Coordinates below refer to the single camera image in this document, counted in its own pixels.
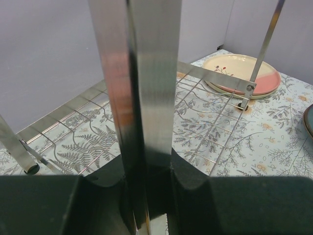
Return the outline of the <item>steel dish rack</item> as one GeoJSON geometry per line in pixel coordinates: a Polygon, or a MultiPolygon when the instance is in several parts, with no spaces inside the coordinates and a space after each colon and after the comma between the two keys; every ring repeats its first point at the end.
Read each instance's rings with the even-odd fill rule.
{"type": "Polygon", "coordinates": [[[178,71],[224,86],[254,84],[178,62],[181,1],[92,0],[89,3],[105,83],[120,145],[136,234],[168,216],[179,235],[171,156],[178,71]]]}

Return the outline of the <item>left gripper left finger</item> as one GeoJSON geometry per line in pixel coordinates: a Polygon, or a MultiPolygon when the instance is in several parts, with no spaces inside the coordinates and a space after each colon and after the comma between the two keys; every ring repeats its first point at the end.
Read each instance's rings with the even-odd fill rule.
{"type": "Polygon", "coordinates": [[[3,235],[134,235],[121,157],[88,176],[1,176],[3,235]]]}

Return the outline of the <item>dark green brown plate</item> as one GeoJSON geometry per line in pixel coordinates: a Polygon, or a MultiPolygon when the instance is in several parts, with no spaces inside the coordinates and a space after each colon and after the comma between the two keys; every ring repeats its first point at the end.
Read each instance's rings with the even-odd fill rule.
{"type": "Polygon", "coordinates": [[[313,105],[310,105],[303,113],[303,125],[309,136],[313,138],[313,105]]]}

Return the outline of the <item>cream white plate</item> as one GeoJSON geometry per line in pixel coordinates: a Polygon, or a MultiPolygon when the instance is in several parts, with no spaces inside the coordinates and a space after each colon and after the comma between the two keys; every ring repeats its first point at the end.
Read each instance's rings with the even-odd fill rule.
{"type": "MultiPolygon", "coordinates": [[[[249,81],[257,59],[241,54],[223,54],[213,56],[204,61],[202,67],[225,75],[233,76],[241,80],[249,81]]],[[[253,95],[265,95],[275,91],[280,83],[281,77],[278,71],[266,62],[262,62],[258,71],[256,88],[253,95]]]]}

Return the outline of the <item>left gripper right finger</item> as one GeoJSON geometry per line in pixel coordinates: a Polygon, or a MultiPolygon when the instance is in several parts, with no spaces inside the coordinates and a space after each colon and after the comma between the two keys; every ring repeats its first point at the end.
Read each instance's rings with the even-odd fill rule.
{"type": "Polygon", "coordinates": [[[310,235],[313,182],[299,176],[210,177],[171,156],[180,235],[310,235]]]}

